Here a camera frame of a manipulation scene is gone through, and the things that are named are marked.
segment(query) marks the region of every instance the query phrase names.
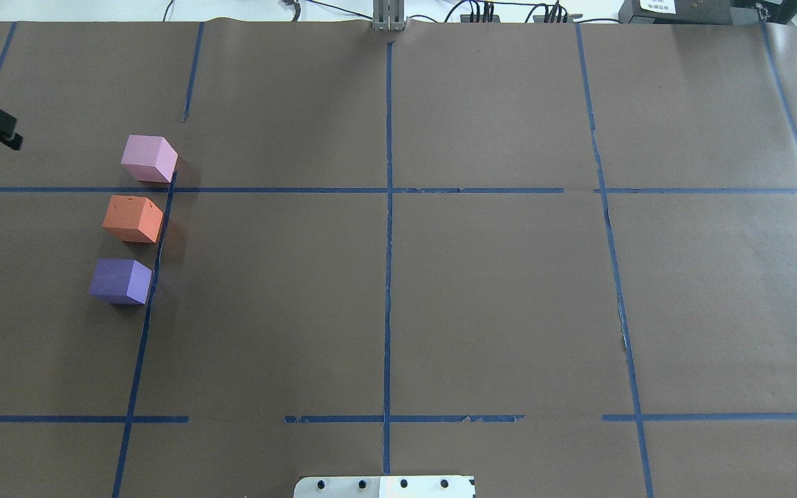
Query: white label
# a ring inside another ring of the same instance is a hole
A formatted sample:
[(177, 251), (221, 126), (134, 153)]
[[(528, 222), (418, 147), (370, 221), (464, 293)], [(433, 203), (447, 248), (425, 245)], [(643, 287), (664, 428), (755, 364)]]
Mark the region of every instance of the white label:
[(639, 0), (639, 3), (642, 9), (651, 10), (651, 12), (675, 13), (675, 0)]

